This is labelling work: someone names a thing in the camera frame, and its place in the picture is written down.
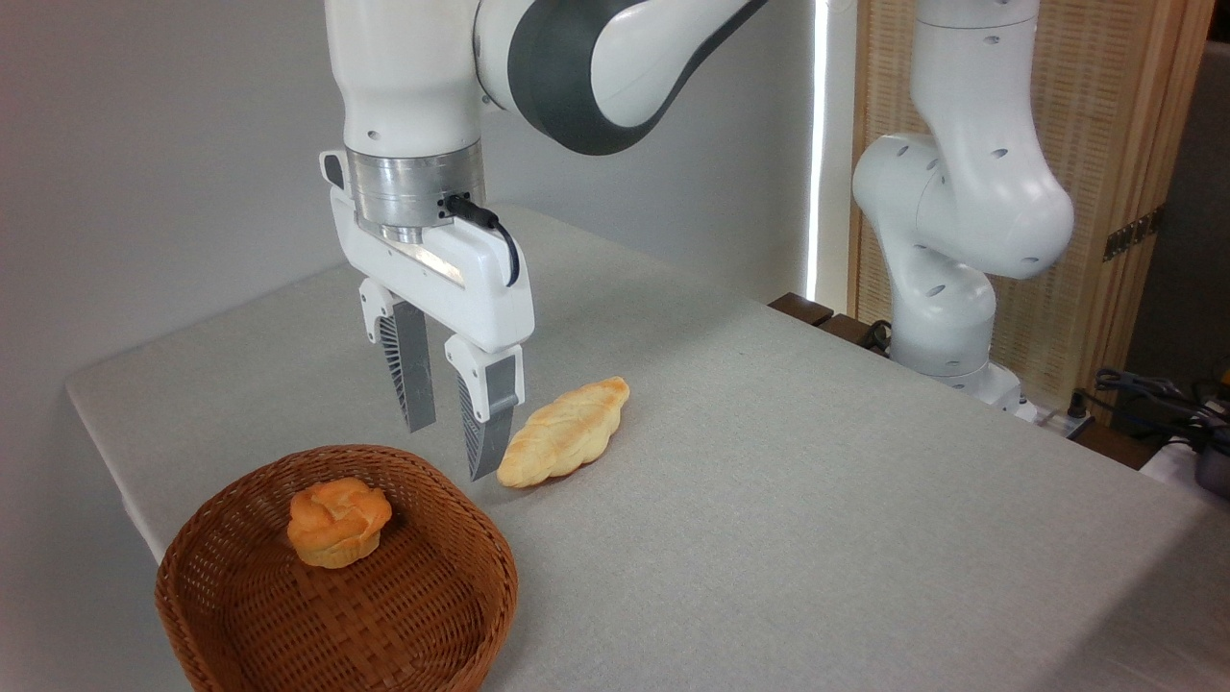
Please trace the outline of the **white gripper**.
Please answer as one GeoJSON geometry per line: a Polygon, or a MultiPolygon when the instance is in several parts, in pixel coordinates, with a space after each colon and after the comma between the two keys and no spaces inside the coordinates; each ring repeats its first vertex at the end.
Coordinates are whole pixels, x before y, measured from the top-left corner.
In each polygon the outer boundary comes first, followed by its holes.
{"type": "Polygon", "coordinates": [[[364,329],[381,345],[406,428],[416,433],[435,422],[427,315],[458,333],[445,342],[445,356],[458,372],[470,481],[494,473],[514,409],[526,401],[518,345],[535,328],[526,262],[513,279],[506,238],[455,216],[435,227],[365,231],[344,152],[321,152],[320,170],[331,184],[343,254],[369,277],[359,288],[364,329]]]}

